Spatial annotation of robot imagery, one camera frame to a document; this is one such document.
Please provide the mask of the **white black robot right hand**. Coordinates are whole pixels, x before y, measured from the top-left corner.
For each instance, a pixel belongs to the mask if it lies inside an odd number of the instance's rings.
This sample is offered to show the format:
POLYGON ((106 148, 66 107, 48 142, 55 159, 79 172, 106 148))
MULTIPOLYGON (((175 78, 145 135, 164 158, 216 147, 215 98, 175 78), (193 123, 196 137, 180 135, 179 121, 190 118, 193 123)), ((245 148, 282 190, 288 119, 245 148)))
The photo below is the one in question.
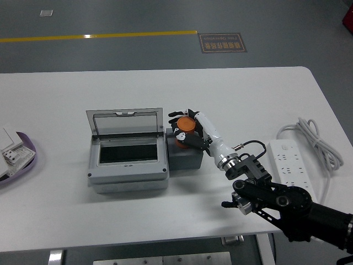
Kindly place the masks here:
POLYGON ((204 113, 187 109, 171 112, 168 116, 176 141, 183 146, 206 151, 214 158, 218 169, 225 171, 226 164, 237 156, 204 113))

